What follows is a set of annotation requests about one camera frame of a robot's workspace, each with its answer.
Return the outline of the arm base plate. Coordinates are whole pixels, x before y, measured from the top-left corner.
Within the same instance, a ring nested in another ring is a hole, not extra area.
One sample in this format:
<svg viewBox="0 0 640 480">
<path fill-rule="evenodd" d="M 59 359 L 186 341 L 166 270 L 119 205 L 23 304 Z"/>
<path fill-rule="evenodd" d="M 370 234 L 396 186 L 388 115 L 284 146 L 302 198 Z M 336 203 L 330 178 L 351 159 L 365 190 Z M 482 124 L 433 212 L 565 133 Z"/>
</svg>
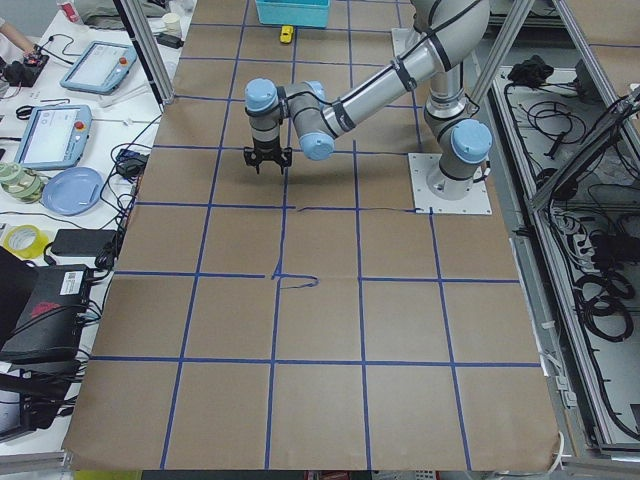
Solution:
<svg viewBox="0 0 640 480">
<path fill-rule="evenodd" d="M 406 51 L 413 47 L 416 47 L 419 58 L 424 58 L 424 44 L 422 40 L 426 37 L 425 33 L 416 31 L 414 28 L 393 28 L 391 30 L 392 48 L 394 57 L 391 60 L 391 65 L 395 70 L 400 69 L 400 63 L 397 60 Z"/>
<path fill-rule="evenodd" d="M 480 166 L 467 180 L 452 180 L 440 170 L 440 154 L 409 153 L 414 210 L 421 214 L 491 215 Z"/>
</svg>

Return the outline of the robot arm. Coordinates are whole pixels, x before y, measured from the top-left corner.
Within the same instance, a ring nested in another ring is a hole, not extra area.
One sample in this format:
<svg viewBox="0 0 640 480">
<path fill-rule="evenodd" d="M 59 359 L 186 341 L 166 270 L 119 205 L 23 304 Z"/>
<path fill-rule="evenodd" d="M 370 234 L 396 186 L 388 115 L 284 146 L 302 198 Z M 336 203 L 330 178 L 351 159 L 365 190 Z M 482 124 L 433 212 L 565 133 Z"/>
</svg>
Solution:
<svg viewBox="0 0 640 480">
<path fill-rule="evenodd" d="M 412 5 L 413 30 L 404 51 L 333 101 L 326 100 L 317 81 L 277 86 L 266 78 L 251 80 L 245 88 L 245 112 L 253 144 L 244 150 L 246 164 L 259 168 L 271 161 L 282 169 L 291 165 L 291 150 L 280 144 L 285 120 L 293 123 L 304 155 L 325 160 L 333 154 L 336 139 L 427 82 L 430 93 L 424 117 L 442 150 L 426 177 L 427 186 L 445 200 L 464 198 L 493 142 L 488 127 L 467 112 L 463 86 L 463 62 L 486 31 L 490 4 L 415 1 Z"/>
</svg>

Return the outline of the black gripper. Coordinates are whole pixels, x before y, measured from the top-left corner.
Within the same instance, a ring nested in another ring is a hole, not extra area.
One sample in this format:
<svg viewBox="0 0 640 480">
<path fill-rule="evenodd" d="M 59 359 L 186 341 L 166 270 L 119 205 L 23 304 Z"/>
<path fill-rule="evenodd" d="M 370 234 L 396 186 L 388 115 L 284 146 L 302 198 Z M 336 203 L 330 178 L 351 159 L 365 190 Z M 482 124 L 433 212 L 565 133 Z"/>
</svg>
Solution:
<svg viewBox="0 0 640 480">
<path fill-rule="evenodd" d="M 243 151 L 247 165 L 254 165 L 257 174 L 260 174 L 260 165 L 265 161 L 272 161 L 279 165 L 281 174 L 285 173 L 287 165 L 292 164 L 292 149 L 282 148 L 276 143 L 258 143 L 253 147 L 245 147 Z"/>
</svg>

